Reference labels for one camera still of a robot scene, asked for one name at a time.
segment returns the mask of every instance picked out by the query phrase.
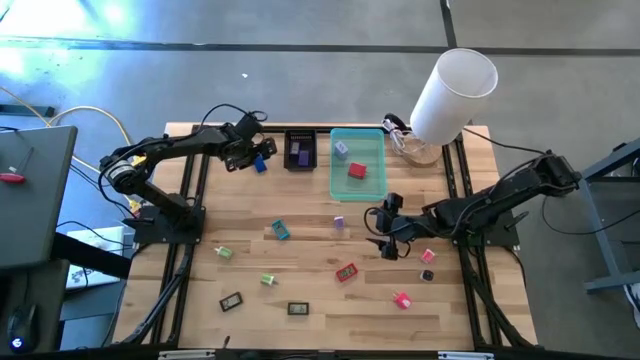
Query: yellow cable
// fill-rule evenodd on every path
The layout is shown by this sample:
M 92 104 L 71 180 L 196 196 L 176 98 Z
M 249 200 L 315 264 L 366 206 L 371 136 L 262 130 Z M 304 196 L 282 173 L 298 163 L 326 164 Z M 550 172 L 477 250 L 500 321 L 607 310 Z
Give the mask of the yellow cable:
M 42 122 L 45 123 L 45 125 L 47 127 L 53 127 L 56 126 L 55 122 L 60 120 L 63 116 L 72 113 L 74 111 L 78 111 L 78 110 L 93 110 L 93 111 L 97 111 L 101 114 L 103 114 L 104 116 L 108 117 L 109 119 L 113 120 L 113 122 L 116 123 L 116 125 L 118 125 L 118 128 L 120 129 L 120 132 L 122 133 L 122 136 L 124 136 L 124 141 L 126 141 L 127 145 L 131 145 L 131 140 L 129 139 L 129 135 L 127 134 L 127 132 L 124 130 L 124 127 L 122 126 L 122 123 L 120 122 L 120 120 L 118 120 L 115 116 L 113 116 L 111 113 L 102 110 L 100 108 L 97 108 L 95 106 L 76 106 L 73 107 L 69 110 L 63 111 L 60 114 L 54 116 L 51 121 L 47 121 L 44 117 L 42 117 L 42 115 L 40 115 L 40 113 L 38 113 L 31 105 L 27 104 L 25 101 L 23 101 L 22 99 L 20 99 L 17 95 L 15 95 L 14 93 L 12 93 L 11 91 L 7 90 L 6 88 L 4 88 L 3 86 L 0 86 L 0 90 L 6 92 L 7 94 L 9 94 L 12 98 L 14 98 L 17 102 L 19 102 L 20 104 L 24 105 L 27 109 L 31 110 L 31 112 L 37 116 L 40 120 L 42 120 Z M 91 164 L 87 163 L 86 161 L 80 159 L 78 156 L 76 156 L 76 154 L 73 154 L 73 160 L 79 162 L 80 164 L 86 166 L 87 168 L 95 171 L 96 173 L 100 174 L 100 170 L 98 170 L 96 167 L 92 166 Z M 128 197 L 127 195 L 123 195 L 128 201 L 129 204 L 131 204 L 131 202 L 134 202 L 134 200 L 132 200 L 130 197 Z

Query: black container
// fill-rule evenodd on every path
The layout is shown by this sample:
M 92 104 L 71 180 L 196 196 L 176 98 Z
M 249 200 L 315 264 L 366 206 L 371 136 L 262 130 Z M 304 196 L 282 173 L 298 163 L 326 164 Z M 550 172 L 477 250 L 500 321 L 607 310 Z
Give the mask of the black container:
M 298 165 L 298 155 L 291 154 L 291 144 L 300 143 L 300 151 L 309 152 L 309 166 Z M 284 132 L 284 168 L 289 171 L 313 171 L 318 166 L 315 130 L 286 130 Z

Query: wooden tabletop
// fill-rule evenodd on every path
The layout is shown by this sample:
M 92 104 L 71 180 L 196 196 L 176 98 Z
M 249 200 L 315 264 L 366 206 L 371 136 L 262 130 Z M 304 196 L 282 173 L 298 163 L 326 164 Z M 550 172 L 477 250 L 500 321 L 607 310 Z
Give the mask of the wooden tabletop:
M 169 123 L 166 132 L 184 135 L 192 126 Z M 471 128 L 488 135 L 484 126 Z M 498 172 L 491 144 L 463 134 L 473 188 L 494 184 Z M 329 135 L 318 134 L 318 167 L 303 173 L 283 168 L 284 136 L 268 136 L 276 140 L 280 153 L 266 162 L 264 174 L 253 168 L 228 173 L 220 161 L 211 159 L 203 201 L 205 232 L 196 247 L 180 347 L 220 347 L 230 335 L 230 348 L 472 349 L 460 261 L 451 243 L 419 239 L 408 258 L 381 259 L 376 246 L 365 240 L 371 235 L 363 225 L 364 210 L 378 204 L 339 202 L 329 195 Z M 423 205 L 448 198 L 442 159 L 433 167 L 414 168 L 391 151 L 388 138 L 386 142 L 388 191 L 404 197 L 401 213 L 419 214 Z M 453 147 L 452 151 L 459 174 Z M 154 183 L 167 192 L 179 192 L 184 162 L 163 161 Z M 195 163 L 192 192 L 198 158 Z M 343 231 L 334 229 L 333 218 L 338 215 L 345 218 Z M 271 223 L 277 219 L 288 227 L 290 239 L 276 238 Z M 233 257 L 217 256 L 218 246 L 232 249 Z M 430 265 L 419 260 L 426 248 L 437 254 Z M 133 261 L 114 340 L 129 335 L 157 299 L 166 251 L 166 245 L 151 245 Z M 359 273 L 338 282 L 336 270 L 351 262 Z M 535 343 L 518 264 L 502 248 L 488 248 L 487 262 L 496 301 L 522 335 Z M 432 282 L 419 279 L 423 269 L 435 273 Z M 263 273 L 275 275 L 279 284 L 260 284 Z M 244 304 L 223 313 L 218 301 L 236 291 Z M 392 302 L 394 291 L 406 292 L 413 305 L 398 308 Z M 309 302 L 311 313 L 288 316 L 287 303 L 295 301 Z M 483 334 L 489 339 L 484 306 L 479 311 Z M 165 334 L 171 315 L 169 310 Z

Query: teal tray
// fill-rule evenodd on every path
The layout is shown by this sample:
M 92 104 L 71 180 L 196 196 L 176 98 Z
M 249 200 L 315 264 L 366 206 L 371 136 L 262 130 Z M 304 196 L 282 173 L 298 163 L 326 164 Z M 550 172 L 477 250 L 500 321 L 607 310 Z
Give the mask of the teal tray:
M 349 153 L 346 160 L 334 155 L 334 145 L 342 141 Z M 340 201 L 378 201 L 387 194 L 387 173 L 384 165 L 384 133 L 377 129 L 331 130 L 329 160 L 329 192 Z M 364 179 L 349 176 L 349 164 L 367 166 Z

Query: concrete floor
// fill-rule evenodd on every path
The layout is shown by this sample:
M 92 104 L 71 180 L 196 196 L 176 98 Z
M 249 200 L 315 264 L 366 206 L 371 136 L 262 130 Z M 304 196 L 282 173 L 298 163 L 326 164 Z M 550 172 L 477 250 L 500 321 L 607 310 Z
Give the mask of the concrete floor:
M 34 2 L 41 6 L 37 13 L 29 8 Z M 0 22 L 0 35 L 167 43 L 447 43 L 438 0 L 48 3 L 15 2 Z M 633 0 L 452 0 L 451 10 L 460 46 L 640 49 L 640 3 Z M 267 111 L 273 121 L 377 123 L 386 112 L 408 119 L 437 58 L 438 54 L 406 53 L 0 47 L 0 83 L 32 104 L 59 110 L 76 105 L 107 109 L 123 121 L 134 140 L 140 140 L 159 135 L 168 121 L 198 121 L 221 102 Z M 489 125 L 493 138 L 551 148 L 580 170 L 640 134 L 640 57 L 490 58 L 500 83 L 474 123 Z M 0 101 L 8 99 L 0 95 Z M 235 121 L 238 115 L 221 111 L 215 119 Z M 64 123 L 79 127 L 76 152 L 94 164 L 124 144 L 115 126 L 98 114 L 77 113 Z M 0 118 L 0 124 L 41 125 L 38 120 L 10 117 Z M 530 157 L 501 148 L 495 152 L 502 173 Z M 118 219 L 113 206 L 77 176 L 70 175 L 68 185 L 60 221 L 98 227 Z M 540 344 L 637 357 L 640 332 L 621 292 L 586 295 L 582 290 L 583 281 L 604 273 L 595 238 L 551 232 L 540 220 L 540 202 L 534 199 L 520 207 L 531 215 L 518 225 Z M 576 197 L 551 199 L 548 205 L 558 227 L 587 228 Z M 559 217 L 561 210 L 571 213 L 570 218 Z M 113 307 L 116 297 L 114 289 L 111 297 L 105 296 L 104 307 Z M 98 335 L 93 340 L 78 336 L 74 328 L 79 326 L 68 326 L 63 346 L 97 346 L 108 324 L 104 319 L 85 320 L 95 324 Z

